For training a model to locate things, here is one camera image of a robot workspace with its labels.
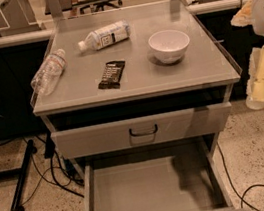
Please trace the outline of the black rxbar chocolate bar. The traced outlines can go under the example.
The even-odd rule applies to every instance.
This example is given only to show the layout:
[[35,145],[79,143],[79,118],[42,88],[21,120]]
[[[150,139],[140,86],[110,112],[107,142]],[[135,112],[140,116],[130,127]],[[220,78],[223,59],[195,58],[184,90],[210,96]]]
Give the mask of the black rxbar chocolate bar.
[[102,74],[101,81],[99,82],[98,88],[102,89],[119,89],[120,79],[123,74],[125,62],[122,61],[111,61],[107,62]]

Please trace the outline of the grey drawer cabinet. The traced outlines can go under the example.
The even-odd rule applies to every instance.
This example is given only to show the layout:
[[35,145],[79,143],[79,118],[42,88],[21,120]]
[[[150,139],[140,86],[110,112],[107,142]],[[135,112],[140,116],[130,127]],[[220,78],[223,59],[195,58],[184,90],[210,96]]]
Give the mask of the grey drawer cabinet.
[[[130,37],[104,49],[81,52],[78,42],[94,30],[119,21],[129,23]],[[180,61],[162,63],[155,58],[149,38],[156,32],[180,30],[190,44]],[[230,103],[232,87],[241,70],[221,45],[178,1],[163,1],[63,20],[51,49],[66,52],[67,66],[50,95],[35,98],[33,111],[50,133]],[[98,88],[105,65],[124,61],[119,89]],[[85,180],[85,168],[94,161],[148,153],[201,142],[213,157],[221,132],[192,138],[69,159]]]

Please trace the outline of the open grey middle drawer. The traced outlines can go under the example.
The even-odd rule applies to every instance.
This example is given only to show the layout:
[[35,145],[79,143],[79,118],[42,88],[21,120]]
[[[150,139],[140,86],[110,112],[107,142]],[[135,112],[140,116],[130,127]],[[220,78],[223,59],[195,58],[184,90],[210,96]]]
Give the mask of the open grey middle drawer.
[[233,206],[201,142],[94,161],[86,211],[249,211]]

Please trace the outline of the grey top drawer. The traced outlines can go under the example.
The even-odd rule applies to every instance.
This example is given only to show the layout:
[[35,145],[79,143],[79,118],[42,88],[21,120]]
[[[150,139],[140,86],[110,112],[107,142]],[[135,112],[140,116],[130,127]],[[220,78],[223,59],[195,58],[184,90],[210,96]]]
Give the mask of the grey top drawer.
[[231,107],[224,102],[59,131],[51,139],[66,159],[187,139],[224,130]]

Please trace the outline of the white ceramic bowl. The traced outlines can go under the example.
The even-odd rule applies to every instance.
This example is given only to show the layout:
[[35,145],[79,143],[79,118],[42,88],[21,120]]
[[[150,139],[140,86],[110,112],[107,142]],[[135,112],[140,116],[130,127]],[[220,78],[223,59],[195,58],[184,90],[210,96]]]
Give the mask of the white ceramic bowl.
[[172,64],[185,55],[190,37],[180,30],[171,29],[154,33],[148,44],[155,58],[162,63]]

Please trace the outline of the white labelled drink bottle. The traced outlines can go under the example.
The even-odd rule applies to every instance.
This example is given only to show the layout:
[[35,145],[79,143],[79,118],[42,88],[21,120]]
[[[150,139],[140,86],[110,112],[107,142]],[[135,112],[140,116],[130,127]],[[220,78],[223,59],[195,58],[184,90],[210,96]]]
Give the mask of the white labelled drink bottle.
[[78,42],[81,52],[100,50],[130,37],[129,23],[125,20],[91,31],[85,40]]

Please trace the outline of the clear plastic water bottle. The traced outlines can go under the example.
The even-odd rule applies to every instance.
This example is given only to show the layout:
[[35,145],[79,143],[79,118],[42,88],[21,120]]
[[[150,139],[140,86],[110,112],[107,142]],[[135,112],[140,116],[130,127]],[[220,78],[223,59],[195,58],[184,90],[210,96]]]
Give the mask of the clear plastic water bottle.
[[31,87],[38,95],[50,95],[65,69],[65,51],[58,49],[47,55],[31,81]]

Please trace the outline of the black stand leg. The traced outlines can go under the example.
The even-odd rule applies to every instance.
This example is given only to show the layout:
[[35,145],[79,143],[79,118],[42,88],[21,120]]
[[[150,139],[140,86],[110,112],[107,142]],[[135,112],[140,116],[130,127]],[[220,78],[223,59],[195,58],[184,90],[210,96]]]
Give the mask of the black stand leg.
[[28,172],[28,168],[30,165],[30,160],[31,160],[31,156],[33,155],[33,153],[36,153],[37,148],[34,146],[34,140],[28,140],[28,142],[26,143],[26,150],[25,150],[25,154],[23,156],[23,161],[22,161],[22,165],[20,168],[18,168],[18,181],[17,181],[17,185],[16,185],[16,189],[14,192],[14,196],[12,199],[12,204],[11,204],[11,208],[10,211],[25,211],[23,204],[21,204],[21,197],[23,195],[22,191],[24,188],[24,184],[25,184],[25,179],[27,177],[27,172]]

